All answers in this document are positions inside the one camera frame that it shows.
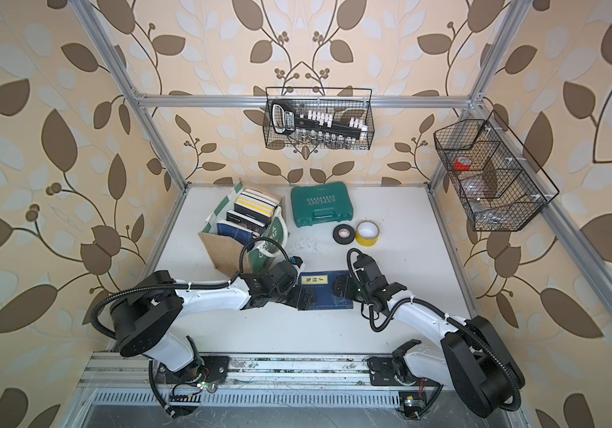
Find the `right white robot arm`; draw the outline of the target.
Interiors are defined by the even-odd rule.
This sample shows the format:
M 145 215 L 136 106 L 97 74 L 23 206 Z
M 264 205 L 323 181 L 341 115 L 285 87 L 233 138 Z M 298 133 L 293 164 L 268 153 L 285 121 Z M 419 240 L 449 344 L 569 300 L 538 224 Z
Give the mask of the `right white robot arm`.
M 348 250 L 346 262 L 348 273 L 336 279 L 335 296 L 359 303 L 375 333 L 398 321 L 421 335 L 396 348 L 388 364 L 370 358 L 372 376 L 408 387 L 425 381 L 450 387 L 482 418 L 496 409 L 520 410 L 525 377 L 490 321 L 453 316 L 405 285 L 388 282 L 376 261 L 359 249 Z

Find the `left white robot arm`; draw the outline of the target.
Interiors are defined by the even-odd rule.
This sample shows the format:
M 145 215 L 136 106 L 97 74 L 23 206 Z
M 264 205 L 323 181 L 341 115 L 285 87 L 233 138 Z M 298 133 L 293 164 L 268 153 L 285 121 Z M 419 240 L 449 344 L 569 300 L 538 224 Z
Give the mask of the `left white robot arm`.
M 263 243 L 277 248 L 284 259 L 270 269 L 245 272 L 245 253 Z M 172 373 L 184 373 L 201 367 L 202 359 L 191 337 L 170 332 L 177 319 L 217 310 L 259 309 L 268 303 L 305 311 L 315 302 L 314 292 L 300 284 L 303 260 L 289 257 L 276 240 L 250 240 L 238 262 L 238 272 L 225 282 L 187 282 L 175 280 L 166 270 L 156 271 L 140 285 L 96 303 L 90 323 L 116 342 L 122 357 L 143 355 Z

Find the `final navy blue book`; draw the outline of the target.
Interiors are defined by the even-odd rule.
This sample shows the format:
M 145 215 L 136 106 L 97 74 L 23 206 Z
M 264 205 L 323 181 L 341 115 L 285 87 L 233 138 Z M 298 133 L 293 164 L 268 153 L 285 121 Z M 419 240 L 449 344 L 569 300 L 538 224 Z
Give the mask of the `final navy blue book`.
M 333 286 L 338 276 L 347 276 L 344 270 L 303 272 L 299 284 L 312 292 L 313 302 L 308 310 L 352 310 L 353 302 L 334 295 Z

